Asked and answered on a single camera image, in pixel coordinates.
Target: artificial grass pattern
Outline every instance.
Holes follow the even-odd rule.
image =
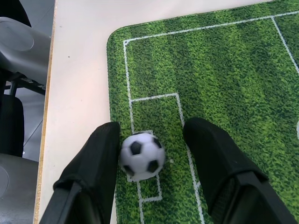
[[[111,120],[121,123],[122,139],[132,134],[133,119],[135,132],[153,130],[166,149],[159,174],[162,200],[140,200],[158,196],[156,178],[137,187],[119,169],[119,224],[213,223],[201,188],[194,186],[198,177],[194,161],[195,177],[191,174],[182,115],[185,120],[205,118],[225,129],[269,176],[299,221],[298,10],[297,0],[275,0],[124,27],[110,36]]]

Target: gray floor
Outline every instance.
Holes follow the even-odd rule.
[[[52,33],[55,0],[20,0],[31,26],[49,36]],[[25,136],[23,158],[38,161],[42,137],[44,96],[19,88],[16,97],[24,107]]]

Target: black and white ball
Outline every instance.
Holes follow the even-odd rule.
[[[154,177],[164,162],[164,147],[152,134],[137,133],[126,138],[122,144],[120,166],[133,180]]]

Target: white table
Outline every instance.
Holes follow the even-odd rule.
[[[109,122],[106,44],[118,28],[266,0],[56,0],[34,223],[53,183]],[[116,223],[115,203],[111,223]]]

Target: green grass mat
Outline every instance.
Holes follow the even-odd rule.
[[[166,148],[157,178],[132,182],[119,169],[119,224],[212,223],[182,137],[193,116],[228,131],[299,221],[298,10],[298,0],[276,0],[110,36],[111,120],[122,139],[152,130]]]

